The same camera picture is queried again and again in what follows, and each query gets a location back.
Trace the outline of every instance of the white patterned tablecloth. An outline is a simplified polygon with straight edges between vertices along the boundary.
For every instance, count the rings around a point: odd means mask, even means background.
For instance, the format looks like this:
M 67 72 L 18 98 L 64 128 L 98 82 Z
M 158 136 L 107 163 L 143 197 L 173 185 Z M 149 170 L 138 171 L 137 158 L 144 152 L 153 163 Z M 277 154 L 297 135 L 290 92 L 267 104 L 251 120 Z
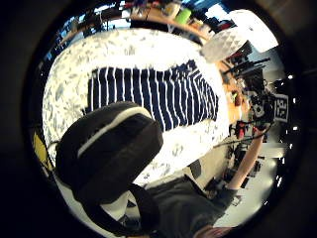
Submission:
M 195 60 L 199 70 L 219 97 L 217 120 L 204 120 L 163 133 L 163 146 L 135 183 L 167 177 L 205 155 L 228 136 L 228 107 L 222 78 L 215 64 L 199 53 L 200 46 L 182 37 L 156 30 L 115 30 L 79 40 L 54 61 L 43 100 L 43 129 L 47 146 L 59 141 L 87 107 L 88 80 L 98 67 L 152 67 L 166 70 Z M 55 146 L 50 146 L 53 161 Z

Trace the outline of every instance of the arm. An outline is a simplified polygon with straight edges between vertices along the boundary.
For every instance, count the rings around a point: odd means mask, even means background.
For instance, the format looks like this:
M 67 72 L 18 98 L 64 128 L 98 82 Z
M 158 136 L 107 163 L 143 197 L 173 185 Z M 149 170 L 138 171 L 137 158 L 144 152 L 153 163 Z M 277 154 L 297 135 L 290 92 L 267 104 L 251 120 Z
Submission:
M 264 131 L 257 131 L 255 136 L 263 134 Z M 261 145 L 263 143 L 264 136 L 253 139 L 250 147 L 248 148 L 244 158 L 242 159 L 238 170 L 231 181 L 228 183 L 228 189 L 239 189 L 247 177 L 248 173 L 254 166 L 256 159 L 258 157 Z

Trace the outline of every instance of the cable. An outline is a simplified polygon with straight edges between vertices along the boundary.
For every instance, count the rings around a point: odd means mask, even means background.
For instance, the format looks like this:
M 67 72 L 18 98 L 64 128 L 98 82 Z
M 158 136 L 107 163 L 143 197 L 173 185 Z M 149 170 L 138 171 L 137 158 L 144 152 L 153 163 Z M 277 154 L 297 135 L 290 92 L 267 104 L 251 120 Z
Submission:
M 100 25 L 102 26 L 102 17 L 101 17 L 101 13 L 102 13 L 102 11 L 100 12 L 100 14 L 99 14 L 99 20 L 100 20 Z
M 254 139 L 257 139 L 263 135 L 265 135 L 269 129 L 271 128 L 271 126 L 273 125 L 273 123 L 270 123 L 269 126 L 266 128 L 265 132 L 260 134 L 260 135 L 257 135 L 257 136 L 252 136 L 251 138 L 248 138 L 248 139 L 243 139 L 243 140 L 235 140 L 235 141 L 231 141 L 231 142 L 225 142 L 225 143 L 221 143 L 221 144 L 218 144 L 216 146 L 214 146 L 214 148 L 218 148 L 218 147 L 222 147 L 222 146 L 226 146 L 226 145 L 231 145 L 231 144 L 235 144 L 235 143 L 241 143 L 241 142 L 246 142 L 246 141 L 252 141 Z
M 150 14 L 150 11 L 148 11 L 147 13 L 146 21 L 148 20 L 149 14 Z

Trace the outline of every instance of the white lampshade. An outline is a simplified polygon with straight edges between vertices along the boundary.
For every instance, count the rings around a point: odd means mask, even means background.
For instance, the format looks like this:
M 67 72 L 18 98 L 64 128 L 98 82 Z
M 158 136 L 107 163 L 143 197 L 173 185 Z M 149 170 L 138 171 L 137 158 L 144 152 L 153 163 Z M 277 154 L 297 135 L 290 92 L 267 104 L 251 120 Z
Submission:
M 263 53 L 278 46 L 274 34 L 252 11 L 235 10 L 230 12 L 229 15 L 258 52 Z
M 223 60 L 234 54 L 246 41 L 237 27 L 229 28 L 214 35 L 201 48 L 201 53 L 208 62 Z

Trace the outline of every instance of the navy and white striped shirt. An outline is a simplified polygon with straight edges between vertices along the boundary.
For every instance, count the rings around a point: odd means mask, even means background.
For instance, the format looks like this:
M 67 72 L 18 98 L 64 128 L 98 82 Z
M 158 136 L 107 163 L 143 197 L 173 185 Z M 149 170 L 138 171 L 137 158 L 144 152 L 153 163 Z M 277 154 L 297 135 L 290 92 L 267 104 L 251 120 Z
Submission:
M 218 111 L 218 96 L 194 60 L 165 71 L 116 67 L 93 70 L 85 112 L 117 101 L 133 101 L 147 108 L 163 131 L 206 118 L 216 120 Z

